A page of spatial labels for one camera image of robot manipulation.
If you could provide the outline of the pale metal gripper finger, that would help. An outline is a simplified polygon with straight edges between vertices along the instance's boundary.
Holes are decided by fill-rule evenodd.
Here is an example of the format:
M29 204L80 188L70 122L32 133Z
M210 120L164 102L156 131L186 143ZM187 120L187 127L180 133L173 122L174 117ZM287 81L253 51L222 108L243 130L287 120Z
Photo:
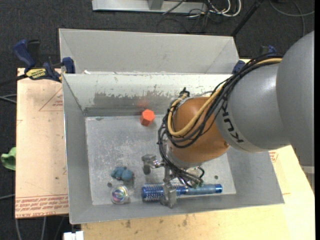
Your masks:
M163 196L160 197L160 204L172 209L177 204L176 188L171 183L163 183L161 187Z
M160 167L160 162L157 160L156 155L146 154L141 158L143 162L143 173L149 175L152 169Z

